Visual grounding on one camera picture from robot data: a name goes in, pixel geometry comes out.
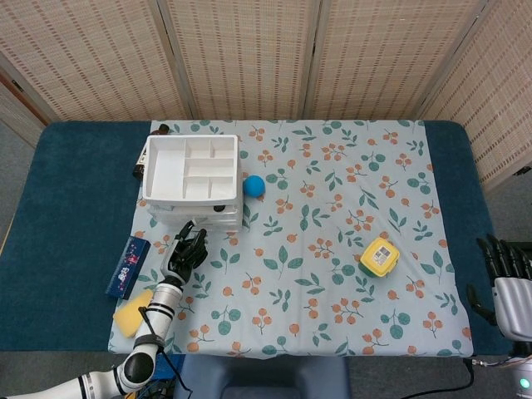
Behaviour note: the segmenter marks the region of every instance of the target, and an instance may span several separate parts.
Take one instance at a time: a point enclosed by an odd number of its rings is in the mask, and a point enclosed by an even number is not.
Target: white organizer box
[[[149,204],[238,203],[236,135],[152,135],[146,149],[142,196]]]
[[[212,206],[172,206],[150,205],[148,212],[155,220],[175,229],[181,229],[186,222],[195,220],[198,228],[213,231],[239,231],[242,227],[242,190],[238,191],[237,200],[228,204],[220,212],[215,212]]]

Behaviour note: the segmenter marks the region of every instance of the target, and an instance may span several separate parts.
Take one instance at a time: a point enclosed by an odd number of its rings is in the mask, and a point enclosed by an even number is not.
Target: woven panel
[[[37,145],[44,125],[4,85],[0,84],[2,122],[32,147]]]
[[[532,158],[530,21],[530,0],[497,2],[423,116],[465,127],[483,184]]]
[[[0,2],[0,49],[64,120],[185,113],[146,2]]]
[[[476,0],[333,0],[311,115],[407,119]]]
[[[200,117],[297,119],[311,0],[168,5]]]

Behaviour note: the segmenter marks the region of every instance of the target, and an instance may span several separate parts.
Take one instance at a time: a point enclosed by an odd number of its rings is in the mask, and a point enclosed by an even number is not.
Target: blue ball
[[[244,180],[244,194],[249,195],[250,197],[257,198],[264,194],[265,190],[266,185],[264,184],[264,180],[256,175],[251,175]]]

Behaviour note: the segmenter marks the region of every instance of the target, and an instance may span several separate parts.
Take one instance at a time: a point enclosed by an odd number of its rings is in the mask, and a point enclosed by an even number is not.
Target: robotic arm
[[[166,333],[183,295],[183,286],[189,281],[192,269],[207,257],[204,229],[193,239],[187,239],[193,227],[190,221],[175,236],[161,266],[165,279],[157,284],[148,307],[139,309],[144,322],[135,335],[133,352],[120,366],[109,372],[89,372],[43,392],[0,399],[107,399],[145,386],[155,371],[155,356],[164,350]]]
[[[474,361],[485,367],[512,367],[518,397],[532,397],[532,262],[519,248],[488,235],[477,239],[490,277],[495,311],[484,308],[472,285],[467,298],[473,310],[502,335],[514,342],[510,357],[494,364]]]

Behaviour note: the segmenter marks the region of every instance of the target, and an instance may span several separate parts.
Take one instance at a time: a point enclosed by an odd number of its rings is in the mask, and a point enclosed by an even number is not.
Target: floral tablecloth
[[[266,182],[264,196],[245,197],[241,231],[209,233],[167,352],[472,354],[423,121],[153,121],[150,131],[162,122],[176,135],[238,135],[244,177]],[[175,233],[139,196],[131,234],[152,246],[132,298],[162,279]],[[384,278],[359,263],[378,236],[401,252]],[[113,323],[109,350],[132,345]]]

